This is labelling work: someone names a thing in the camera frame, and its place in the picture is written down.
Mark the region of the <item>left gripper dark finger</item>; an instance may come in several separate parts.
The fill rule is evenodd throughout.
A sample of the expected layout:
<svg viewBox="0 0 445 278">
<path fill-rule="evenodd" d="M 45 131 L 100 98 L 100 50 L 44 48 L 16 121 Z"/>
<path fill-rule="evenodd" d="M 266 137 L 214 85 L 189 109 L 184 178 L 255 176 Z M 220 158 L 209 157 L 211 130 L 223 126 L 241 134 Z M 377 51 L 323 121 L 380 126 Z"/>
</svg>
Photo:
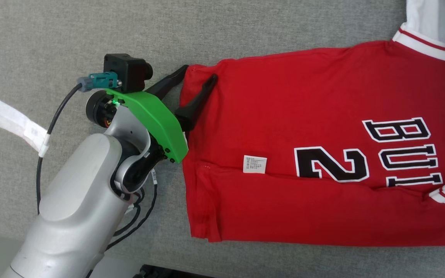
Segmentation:
<svg viewBox="0 0 445 278">
<path fill-rule="evenodd" d="M 183 65 L 179 69 L 175 70 L 175 72 L 158 81 L 153 86 L 145 89 L 145 92 L 156 96 L 159 100 L 163 100 L 171 89 L 178 86 L 184 80 L 188 67 L 189 65 L 187 64 Z"/>
<path fill-rule="evenodd" d="M 218 82 L 218 76 L 212 74 L 201 87 L 200 92 L 187 105 L 176 109 L 174 115 L 180 123 L 183 132 L 189 132 L 195 127 L 212 90 Z"/>
</svg>

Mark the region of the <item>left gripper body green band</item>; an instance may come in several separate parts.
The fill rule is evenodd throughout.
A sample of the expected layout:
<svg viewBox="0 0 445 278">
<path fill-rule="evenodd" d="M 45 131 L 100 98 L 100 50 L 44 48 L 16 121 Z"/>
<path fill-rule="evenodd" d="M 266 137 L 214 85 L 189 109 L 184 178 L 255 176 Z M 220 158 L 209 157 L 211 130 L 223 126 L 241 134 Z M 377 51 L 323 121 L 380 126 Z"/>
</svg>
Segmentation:
<svg viewBox="0 0 445 278">
<path fill-rule="evenodd" d="M 147 92 L 119 93 L 113 95 L 117 110 L 106 134 L 129 141 L 145 155 L 154 145 L 162 146 L 161 157 L 180 163 L 188 153 L 182 128 L 174 114 L 159 98 Z"/>
</svg>

